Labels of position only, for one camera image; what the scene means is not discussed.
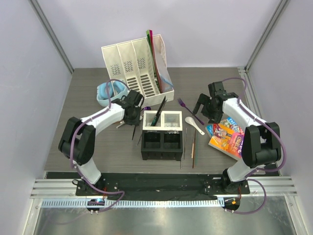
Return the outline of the purple metallic spoon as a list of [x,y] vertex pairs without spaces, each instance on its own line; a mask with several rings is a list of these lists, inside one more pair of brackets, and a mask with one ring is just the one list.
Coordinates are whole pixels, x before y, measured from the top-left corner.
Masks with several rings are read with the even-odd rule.
[[150,106],[147,106],[147,107],[144,107],[144,109],[143,110],[151,110],[151,107]]

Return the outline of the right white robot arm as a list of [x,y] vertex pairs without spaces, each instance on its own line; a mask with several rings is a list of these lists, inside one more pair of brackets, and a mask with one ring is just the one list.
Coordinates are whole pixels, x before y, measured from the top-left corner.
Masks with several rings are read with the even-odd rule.
[[[227,148],[239,153],[240,159],[222,173],[221,188],[225,193],[236,193],[248,176],[281,159],[282,143],[279,125],[266,122],[248,109],[240,97],[225,90],[222,82],[208,85],[210,95],[200,94],[193,114],[201,112],[209,123],[217,125],[219,142],[226,141]],[[244,131],[230,137],[222,131],[223,115],[231,117]]]

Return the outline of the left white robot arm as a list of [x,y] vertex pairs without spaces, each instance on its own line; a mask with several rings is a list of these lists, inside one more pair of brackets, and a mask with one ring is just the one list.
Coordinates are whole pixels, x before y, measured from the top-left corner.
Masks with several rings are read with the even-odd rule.
[[100,195],[104,189],[101,172],[92,158],[96,136],[118,121],[138,126],[143,101],[142,94],[130,90],[127,95],[114,99],[108,107],[97,113],[82,119],[71,117],[67,121],[58,149],[77,169],[93,195]]

